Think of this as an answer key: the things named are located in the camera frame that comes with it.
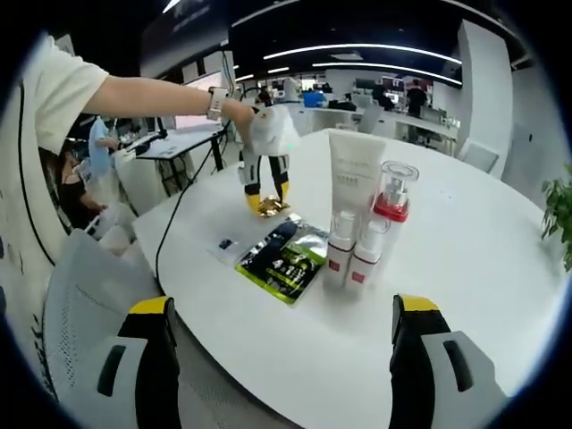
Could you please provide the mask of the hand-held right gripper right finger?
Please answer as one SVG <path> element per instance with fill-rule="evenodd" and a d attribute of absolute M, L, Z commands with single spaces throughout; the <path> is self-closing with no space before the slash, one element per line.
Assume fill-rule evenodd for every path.
<path fill-rule="evenodd" d="M 508 401 L 492 360 L 430 300 L 393 296 L 390 428 L 484 428 Z"/>

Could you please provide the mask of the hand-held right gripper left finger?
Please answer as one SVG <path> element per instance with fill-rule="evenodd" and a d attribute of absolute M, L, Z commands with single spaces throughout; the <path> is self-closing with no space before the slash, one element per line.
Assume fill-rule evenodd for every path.
<path fill-rule="evenodd" d="M 180 428 L 174 299 L 140 301 L 80 362 L 66 411 L 82 428 Z"/>

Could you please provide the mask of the person's left hand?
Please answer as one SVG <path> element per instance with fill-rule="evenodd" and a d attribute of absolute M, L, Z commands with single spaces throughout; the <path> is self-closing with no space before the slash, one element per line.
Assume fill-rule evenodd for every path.
<path fill-rule="evenodd" d="M 222 116 L 233 122 L 241 141 L 245 146 L 251 145 L 251 123 L 255 119 L 257 109 L 233 98 L 226 98 L 223 102 Z"/>

